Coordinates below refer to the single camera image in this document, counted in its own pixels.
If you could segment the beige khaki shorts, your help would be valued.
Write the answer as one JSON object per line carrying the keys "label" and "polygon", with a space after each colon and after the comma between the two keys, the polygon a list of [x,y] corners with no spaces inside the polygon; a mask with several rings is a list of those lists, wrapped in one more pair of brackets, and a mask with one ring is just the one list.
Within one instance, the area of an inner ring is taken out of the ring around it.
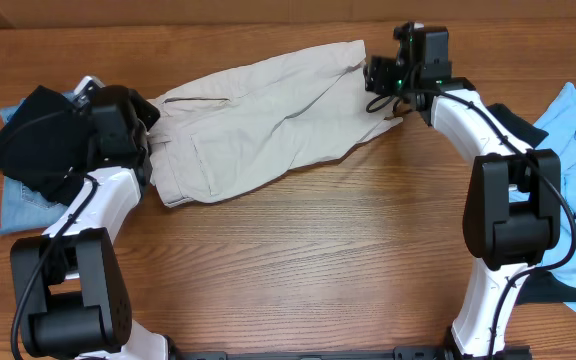
{"label": "beige khaki shorts", "polygon": [[216,203],[291,169],[342,158],[401,123],[369,113],[363,41],[213,73],[153,99],[152,183],[168,207]]}

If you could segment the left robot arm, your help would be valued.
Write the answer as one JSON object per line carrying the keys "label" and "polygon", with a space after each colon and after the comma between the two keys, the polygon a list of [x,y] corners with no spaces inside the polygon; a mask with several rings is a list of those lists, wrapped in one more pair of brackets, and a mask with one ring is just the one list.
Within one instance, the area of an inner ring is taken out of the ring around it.
{"label": "left robot arm", "polygon": [[173,359],[172,341],[133,319],[113,248],[150,182],[147,134],[159,112],[121,85],[81,89],[77,103],[94,128],[82,188],[57,222],[11,248],[11,353],[16,359]]}

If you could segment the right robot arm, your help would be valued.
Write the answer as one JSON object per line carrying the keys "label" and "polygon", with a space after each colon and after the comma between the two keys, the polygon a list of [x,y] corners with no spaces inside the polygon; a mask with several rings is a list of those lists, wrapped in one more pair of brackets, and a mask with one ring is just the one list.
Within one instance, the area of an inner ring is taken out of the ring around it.
{"label": "right robot arm", "polygon": [[407,104],[472,166],[463,237],[474,258],[462,308],[439,359],[528,359],[509,348],[505,329],[521,289],[560,234],[560,161],[516,137],[482,103],[474,85],[452,74],[444,27],[407,22],[393,31],[393,58],[364,68],[366,107]]}

